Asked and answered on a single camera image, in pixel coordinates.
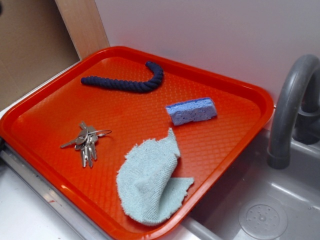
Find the blue sponge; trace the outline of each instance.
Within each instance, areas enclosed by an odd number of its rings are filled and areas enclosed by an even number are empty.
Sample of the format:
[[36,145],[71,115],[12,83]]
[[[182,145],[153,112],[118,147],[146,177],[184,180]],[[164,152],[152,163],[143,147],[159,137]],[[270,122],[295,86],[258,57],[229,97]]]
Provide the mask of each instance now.
[[215,103],[210,97],[178,102],[165,107],[175,126],[209,120],[217,116]]

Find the sink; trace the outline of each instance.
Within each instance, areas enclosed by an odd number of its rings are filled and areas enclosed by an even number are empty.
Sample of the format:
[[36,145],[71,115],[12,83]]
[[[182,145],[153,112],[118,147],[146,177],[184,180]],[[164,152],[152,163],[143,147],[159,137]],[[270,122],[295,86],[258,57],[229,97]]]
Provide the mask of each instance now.
[[290,165],[273,169],[269,135],[264,129],[200,200],[187,229],[210,240],[320,238],[320,151],[292,140]]

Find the twisted rope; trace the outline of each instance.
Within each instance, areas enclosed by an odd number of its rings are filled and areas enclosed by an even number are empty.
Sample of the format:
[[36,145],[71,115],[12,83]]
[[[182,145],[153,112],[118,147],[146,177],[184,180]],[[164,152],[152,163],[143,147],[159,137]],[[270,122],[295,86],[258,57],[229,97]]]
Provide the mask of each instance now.
[[149,81],[127,81],[99,76],[87,76],[81,78],[81,83],[106,89],[148,93],[159,87],[164,77],[164,71],[158,64],[151,61],[147,61],[145,66],[153,72],[153,77]]

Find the orange tray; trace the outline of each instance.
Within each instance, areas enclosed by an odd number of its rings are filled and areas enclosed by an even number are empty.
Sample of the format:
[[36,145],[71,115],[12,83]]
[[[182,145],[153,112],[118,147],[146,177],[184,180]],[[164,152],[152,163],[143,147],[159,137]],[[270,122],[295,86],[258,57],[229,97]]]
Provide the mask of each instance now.
[[[133,93],[82,85],[87,76],[147,81],[146,61],[164,70],[162,85]],[[210,97],[216,118],[174,126],[166,106]],[[101,50],[11,108],[0,136],[33,168],[118,240],[151,240],[173,230],[261,130],[273,113],[269,94],[254,85],[127,47]],[[97,161],[83,168],[80,152],[60,145],[81,121],[112,133],[96,143]],[[182,207],[166,222],[142,225],[124,214],[117,171],[135,144],[162,139],[172,128],[181,152],[173,177],[194,177]]]

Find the gray faucet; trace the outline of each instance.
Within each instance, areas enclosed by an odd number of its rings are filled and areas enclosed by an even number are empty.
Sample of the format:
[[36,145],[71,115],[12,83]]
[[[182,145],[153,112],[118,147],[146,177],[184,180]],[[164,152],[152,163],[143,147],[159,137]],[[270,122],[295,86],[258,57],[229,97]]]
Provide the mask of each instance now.
[[301,56],[292,66],[275,109],[268,145],[268,164],[284,169],[290,163],[292,137],[304,144],[320,140],[320,60]]

